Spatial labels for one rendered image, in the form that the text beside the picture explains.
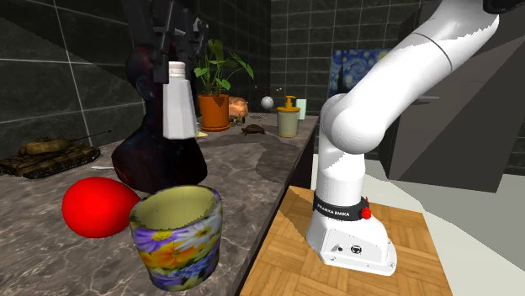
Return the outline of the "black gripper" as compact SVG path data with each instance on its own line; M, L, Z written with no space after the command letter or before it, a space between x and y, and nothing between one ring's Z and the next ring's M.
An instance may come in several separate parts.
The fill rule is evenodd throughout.
M154 82L168 84L169 61L177 59L175 35L190 35L191 57L199 57L208 42L209 25L196 16L190 0L123 0L134 46L155 45Z

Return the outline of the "white shaker bottle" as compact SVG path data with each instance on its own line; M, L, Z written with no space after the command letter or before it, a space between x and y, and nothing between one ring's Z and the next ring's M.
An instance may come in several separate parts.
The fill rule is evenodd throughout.
M198 134L190 81L185 63L170 61L169 83L163 86L163 137L169 140L194 138Z

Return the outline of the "green plant in orange pot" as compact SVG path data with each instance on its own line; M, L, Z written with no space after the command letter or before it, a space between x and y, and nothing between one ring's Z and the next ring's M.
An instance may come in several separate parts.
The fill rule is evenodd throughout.
M209 40L204 57L195 64L194 75L204 85L204 94L198 95L201 129L212 132L228 130L231 127L229 96L221 91L231 88L229 79L239 70L245 70L253 79L253 69L234 52L225 57L220 40Z

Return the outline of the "brown animal figure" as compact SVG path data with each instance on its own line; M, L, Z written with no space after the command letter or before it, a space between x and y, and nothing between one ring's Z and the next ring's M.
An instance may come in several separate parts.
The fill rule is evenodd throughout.
M248 115L248 103L244 98L229 97L229 119L231 123L244 124Z

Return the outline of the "dark maroon vase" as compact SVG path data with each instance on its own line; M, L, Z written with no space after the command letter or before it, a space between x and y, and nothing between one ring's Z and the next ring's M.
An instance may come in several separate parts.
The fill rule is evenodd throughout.
M141 126L112 154L119 179L133 189L156 193L178 185L196 185L207 177L207 165L196 139L163 137L162 84L153 81L151 48L139 46L130 54L125 73L144 99L146 115Z

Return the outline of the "beige soap dispenser yellow pump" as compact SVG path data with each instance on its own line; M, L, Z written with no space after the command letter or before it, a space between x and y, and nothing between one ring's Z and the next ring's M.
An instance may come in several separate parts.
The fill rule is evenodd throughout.
M300 108L294 107L292 99L295 96L286 96L286 103L278 110L278 135L284 138L293 138L298 134Z

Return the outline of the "olive toy tank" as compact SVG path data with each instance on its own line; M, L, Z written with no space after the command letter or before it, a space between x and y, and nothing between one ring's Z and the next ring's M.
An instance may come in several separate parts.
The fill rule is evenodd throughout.
M0 173L39 179L95 161L101 154L95 146L78 143L77 138L40 137L19 147L18 154L0 160Z

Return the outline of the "red egg-shaped ball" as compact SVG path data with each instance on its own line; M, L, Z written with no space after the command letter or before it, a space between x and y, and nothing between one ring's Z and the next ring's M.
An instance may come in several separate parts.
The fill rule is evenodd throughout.
M61 204L67 226L87 238L116 235L129 224L139 196L122 182L106 177L88 177L71 185Z

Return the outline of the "flower-patterned cup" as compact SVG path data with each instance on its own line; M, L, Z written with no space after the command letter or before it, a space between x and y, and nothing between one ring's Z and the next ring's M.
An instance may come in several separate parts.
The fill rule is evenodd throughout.
M151 282L178 292L207 279L219 261L222 221L220 194L201 185L167 188L134 206L131 235Z

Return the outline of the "wooden parquet robot stand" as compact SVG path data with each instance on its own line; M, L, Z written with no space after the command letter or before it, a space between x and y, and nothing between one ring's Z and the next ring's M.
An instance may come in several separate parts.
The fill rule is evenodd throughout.
M327 266L305 234L313 192L289 187L241 296L453 296L422 214L374 203L398 256L390 277Z

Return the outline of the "dark grey cabinet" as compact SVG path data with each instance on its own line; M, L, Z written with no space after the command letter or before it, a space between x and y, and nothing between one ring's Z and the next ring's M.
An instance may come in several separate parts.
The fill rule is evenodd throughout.
M495 192L525 118L525 4L426 96L385 134L387 178Z

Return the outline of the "blue starry wall picture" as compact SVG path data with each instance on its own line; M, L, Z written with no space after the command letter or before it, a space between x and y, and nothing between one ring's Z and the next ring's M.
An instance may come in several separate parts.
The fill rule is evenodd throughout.
M390 49L334 50L329 96L348 93Z

